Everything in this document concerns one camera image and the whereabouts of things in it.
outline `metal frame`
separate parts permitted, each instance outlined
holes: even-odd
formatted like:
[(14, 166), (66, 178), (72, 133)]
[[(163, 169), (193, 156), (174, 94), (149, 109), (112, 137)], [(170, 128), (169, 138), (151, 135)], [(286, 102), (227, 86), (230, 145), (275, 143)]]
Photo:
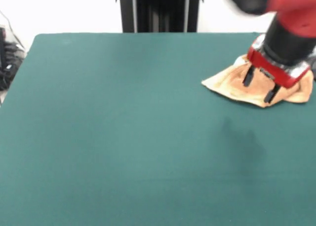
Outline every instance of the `metal frame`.
[(197, 32), (199, 0), (120, 0), (124, 33)]

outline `green tablecloth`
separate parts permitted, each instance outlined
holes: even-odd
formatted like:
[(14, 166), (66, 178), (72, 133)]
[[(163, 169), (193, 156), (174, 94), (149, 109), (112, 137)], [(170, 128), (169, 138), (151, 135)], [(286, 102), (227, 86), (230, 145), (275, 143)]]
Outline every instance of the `green tablecloth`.
[(200, 84), (256, 35), (36, 37), (0, 110), (0, 225), (315, 226), (315, 94)]

